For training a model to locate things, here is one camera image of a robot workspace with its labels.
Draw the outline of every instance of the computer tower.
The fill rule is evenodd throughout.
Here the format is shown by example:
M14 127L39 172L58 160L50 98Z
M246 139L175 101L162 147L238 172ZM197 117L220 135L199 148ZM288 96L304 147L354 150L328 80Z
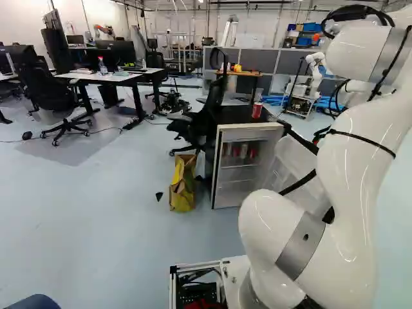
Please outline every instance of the computer tower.
M46 45L47 54L57 73L63 74L73 70L74 64L63 30L42 29L41 34L44 45Z

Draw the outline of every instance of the desk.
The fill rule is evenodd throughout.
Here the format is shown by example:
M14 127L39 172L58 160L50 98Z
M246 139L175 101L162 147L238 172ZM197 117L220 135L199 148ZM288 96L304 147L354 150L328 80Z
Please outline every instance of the desk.
M214 72L216 75L223 75L223 71L216 71ZM254 82L253 82L253 89L252 89L252 98L250 99L250 103L254 103L255 99L255 94L256 94L256 88L258 86L258 80L260 77L263 76L261 72L258 71L243 71L243 72L233 72L233 71L228 71L227 75L235 75L235 76L248 76L248 77L253 77Z
M154 114L159 112L160 110L160 98L159 98L159 87L162 83L162 80L167 77L167 70L162 68L146 68L147 71L145 72L135 72L136 74L141 74L139 78L137 78L138 82L151 82L153 84L153 93L154 93L154 105L155 110L153 111Z
M76 119L90 116L98 111L100 108L93 109L90 104L88 93L86 91L87 84L98 85L116 85L130 87L133 91L133 99L135 101L135 114L139 118L139 122L143 121L145 117L145 111L143 110L142 103L140 101L140 95L137 88L137 78L141 74L129 74L128 76L113 76L113 74L101 75L100 73L94 74L81 74L81 73L65 73L56 75L56 78L60 79L79 79L79 90L83 98L84 107L86 108L86 114L77 117Z
M9 79L16 79L17 77L19 77L17 74L10 74L10 75L0 74L0 82L9 80Z
M17 74L10 74L10 75L3 75L0 74L0 82L8 82L14 79L17 79L19 76ZM10 119L7 119L3 113L0 111L0 123L4 124L11 124L12 121Z

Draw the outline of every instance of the red can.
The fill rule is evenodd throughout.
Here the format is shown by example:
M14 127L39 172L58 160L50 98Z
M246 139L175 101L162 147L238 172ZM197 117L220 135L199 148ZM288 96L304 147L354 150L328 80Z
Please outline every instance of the red can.
M262 113L262 107L263 103L262 102L255 102L253 104L253 110L252 110L252 118L260 118L260 114Z

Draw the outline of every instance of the yellow bag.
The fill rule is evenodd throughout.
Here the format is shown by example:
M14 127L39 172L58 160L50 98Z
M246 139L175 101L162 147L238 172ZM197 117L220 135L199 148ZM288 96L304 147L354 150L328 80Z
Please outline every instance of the yellow bag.
M196 182L196 154L179 154L174 161L174 174L169 186L169 204L171 211L191 211L194 204Z

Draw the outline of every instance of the floor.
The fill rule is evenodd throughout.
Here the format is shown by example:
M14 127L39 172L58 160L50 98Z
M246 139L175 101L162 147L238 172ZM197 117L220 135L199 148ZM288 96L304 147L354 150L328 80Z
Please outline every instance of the floor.
M152 110L153 103L143 97L151 88L139 89L145 110ZM88 91L99 107L97 88ZM195 101L200 89L180 92L194 111L201 108ZM126 100L123 105L133 106L130 89L119 88L118 94ZM29 130L38 136L45 128L26 115L25 105L30 102L0 105L6 117L15 120L0 125L1 141L19 140ZM281 117L307 138L330 123L324 115L310 121ZM65 136L58 148L50 139L0 142L0 306L40 293L63 309L166 308L170 265L244 253L237 209L212 211L208 197L198 196L194 211L169 211L167 186L174 159L168 152L184 142L165 130L166 119L119 134L116 127L127 121L114 109L103 109L95 115L93 131L114 128L90 137ZM412 303L407 284L412 276L411 157L408 135L381 188L376 308ZM165 196L157 202L159 191Z

